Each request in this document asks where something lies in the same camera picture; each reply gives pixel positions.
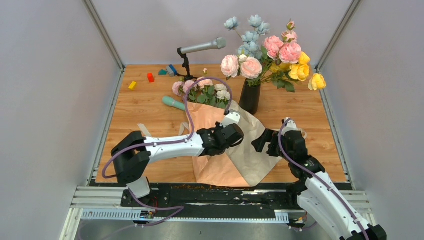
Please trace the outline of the teal block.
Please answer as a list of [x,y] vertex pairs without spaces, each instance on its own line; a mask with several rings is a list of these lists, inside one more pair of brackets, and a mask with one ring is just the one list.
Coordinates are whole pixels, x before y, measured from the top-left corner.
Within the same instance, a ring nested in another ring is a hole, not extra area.
[[164,76],[164,75],[167,75],[168,74],[168,72],[166,71],[166,70],[164,70],[164,69],[161,69],[159,72],[158,72],[158,75],[159,76]]

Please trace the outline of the black microphone tripod stand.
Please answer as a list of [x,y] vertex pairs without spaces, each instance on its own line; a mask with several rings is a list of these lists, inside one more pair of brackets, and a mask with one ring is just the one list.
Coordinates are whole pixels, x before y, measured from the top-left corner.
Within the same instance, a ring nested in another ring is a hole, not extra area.
[[179,54],[179,56],[183,59],[183,64],[181,65],[185,70],[186,70],[186,75],[183,75],[183,74],[180,74],[180,73],[178,73],[177,74],[177,76],[178,77],[183,77],[183,80],[186,82],[186,81],[189,81],[189,80],[193,80],[193,81],[196,81],[198,78],[197,77],[195,77],[195,76],[193,76],[192,74],[191,74],[191,70],[190,70],[190,62],[189,62],[189,59],[188,59],[188,57],[187,57],[187,54],[185,54],[185,53],[181,53],[180,52],[180,49],[178,49],[177,50],[177,53]]

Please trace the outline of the beige ribbon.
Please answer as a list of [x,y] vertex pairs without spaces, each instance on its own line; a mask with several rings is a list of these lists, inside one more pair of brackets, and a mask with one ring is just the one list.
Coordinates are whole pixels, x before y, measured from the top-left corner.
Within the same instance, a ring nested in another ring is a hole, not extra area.
[[[139,127],[140,132],[146,136],[146,137],[152,137],[152,134],[149,132],[149,130],[146,128],[146,126],[142,123],[138,123],[137,126]],[[180,124],[178,136],[182,136],[186,131],[190,133],[190,127],[188,122],[182,122]]]

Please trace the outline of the silver microphone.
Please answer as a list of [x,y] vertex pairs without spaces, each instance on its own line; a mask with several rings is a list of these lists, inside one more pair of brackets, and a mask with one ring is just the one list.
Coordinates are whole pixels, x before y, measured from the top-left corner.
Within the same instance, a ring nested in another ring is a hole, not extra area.
[[177,49],[177,52],[181,55],[208,51],[208,50],[220,50],[227,46],[227,41],[223,37],[218,37],[212,41],[200,43],[196,45],[180,47]]

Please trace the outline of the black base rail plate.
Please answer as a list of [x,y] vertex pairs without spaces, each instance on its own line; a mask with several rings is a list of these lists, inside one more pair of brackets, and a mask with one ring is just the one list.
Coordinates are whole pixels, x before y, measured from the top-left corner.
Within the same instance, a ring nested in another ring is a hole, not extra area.
[[167,217],[183,206],[178,218],[265,220],[276,210],[300,210],[297,196],[307,188],[300,182],[260,183],[255,187],[221,187],[199,183],[152,183],[150,194],[139,199],[159,207],[157,217]]

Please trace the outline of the red block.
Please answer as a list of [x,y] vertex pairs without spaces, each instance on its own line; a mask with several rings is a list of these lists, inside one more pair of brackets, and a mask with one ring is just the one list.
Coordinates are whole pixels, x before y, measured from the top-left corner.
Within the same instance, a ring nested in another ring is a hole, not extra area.
[[150,73],[150,72],[147,74],[147,79],[148,79],[148,81],[150,83],[154,83],[155,82],[154,75],[152,73]]

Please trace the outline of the yellow block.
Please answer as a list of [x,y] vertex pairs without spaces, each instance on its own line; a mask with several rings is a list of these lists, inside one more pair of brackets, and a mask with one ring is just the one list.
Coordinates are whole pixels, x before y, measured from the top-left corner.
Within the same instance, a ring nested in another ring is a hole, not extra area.
[[128,89],[130,89],[130,90],[134,90],[134,89],[135,89],[135,87],[136,87],[136,85],[137,85],[137,82],[136,82],[136,81],[132,81],[132,82],[130,83],[130,85],[128,86]]

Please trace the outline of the black vase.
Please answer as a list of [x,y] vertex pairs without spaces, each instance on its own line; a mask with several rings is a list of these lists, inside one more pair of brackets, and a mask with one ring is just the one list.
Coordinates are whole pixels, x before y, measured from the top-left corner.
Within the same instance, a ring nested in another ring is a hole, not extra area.
[[250,86],[246,81],[243,85],[239,106],[246,112],[254,115],[258,111],[261,95],[261,85]]

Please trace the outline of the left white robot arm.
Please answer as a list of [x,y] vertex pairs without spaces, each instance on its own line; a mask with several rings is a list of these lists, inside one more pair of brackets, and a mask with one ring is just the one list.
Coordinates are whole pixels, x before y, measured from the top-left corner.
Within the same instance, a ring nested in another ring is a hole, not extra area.
[[140,131],[127,135],[111,151],[111,162],[119,184],[133,185],[142,178],[148,164],[178,157],[222,155],[227,149],[242,143],[244,133],[236,124],[202,128],[175,137],[152,138]]

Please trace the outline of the flower stems bunch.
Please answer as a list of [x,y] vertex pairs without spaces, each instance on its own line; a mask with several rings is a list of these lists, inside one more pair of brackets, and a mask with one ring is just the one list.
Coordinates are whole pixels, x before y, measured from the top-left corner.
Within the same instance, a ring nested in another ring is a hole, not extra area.
[[213,83],[212,79],[200,77],[196,80],[184,81],[183,77],[172,85],[172,92],[191,102],[225,109],[230,103],[229,88],[222,83]]

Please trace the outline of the teal toy microphone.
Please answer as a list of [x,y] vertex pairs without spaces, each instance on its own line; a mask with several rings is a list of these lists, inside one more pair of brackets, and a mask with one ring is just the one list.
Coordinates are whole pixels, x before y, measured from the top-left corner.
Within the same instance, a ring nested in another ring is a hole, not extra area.
[[164,96],[162,98],[162,103],[164,103],[166,106],[173,107],[182,111],[186,110],[185,104],[183,102],[177,101],[170,96]]

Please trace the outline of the flowers in vase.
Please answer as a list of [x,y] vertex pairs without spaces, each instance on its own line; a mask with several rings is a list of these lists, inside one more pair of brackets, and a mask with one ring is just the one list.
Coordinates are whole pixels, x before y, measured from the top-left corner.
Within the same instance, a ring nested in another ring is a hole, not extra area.
[[311,58],[299,44],[294,21],[290,20],[279,36],[269,34],[270,24],[259,15],[250,16],[247,22],[252,30],[239,35],[242,45],[236,54],[221,61],[220,69],[227,79],[243,77],[249,87],[273,83],[291,93],[303,82],[311,91],[327,87],[324,76],[312,72]]

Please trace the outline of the peach paper bouquet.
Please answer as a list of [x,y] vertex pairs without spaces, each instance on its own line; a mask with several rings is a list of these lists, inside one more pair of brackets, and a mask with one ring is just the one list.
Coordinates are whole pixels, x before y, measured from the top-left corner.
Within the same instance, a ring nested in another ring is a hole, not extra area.
[[244,133],[242,143],[216,156],[193,157],[193,171],[197,183],[219,187],[254,187],[280,162],[266,152],[257,152],[252,142],[264,132],[264,125],[253,115],[232,101],[231,110],[240,113],[238,123]]

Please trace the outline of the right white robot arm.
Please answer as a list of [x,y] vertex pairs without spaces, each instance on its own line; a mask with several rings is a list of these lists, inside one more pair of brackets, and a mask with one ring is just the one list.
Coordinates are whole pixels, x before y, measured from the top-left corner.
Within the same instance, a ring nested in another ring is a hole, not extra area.
[[346,200],[331,180],[323,165],[308,153],[306,140],[300,130],[279,133],[266,129],[252,141],[261,153],[288,161],[291,173],[298,179],[285,195],[286,204],[299,207],[310,214],[333,240],[386,240],[386,231],[372,225]]

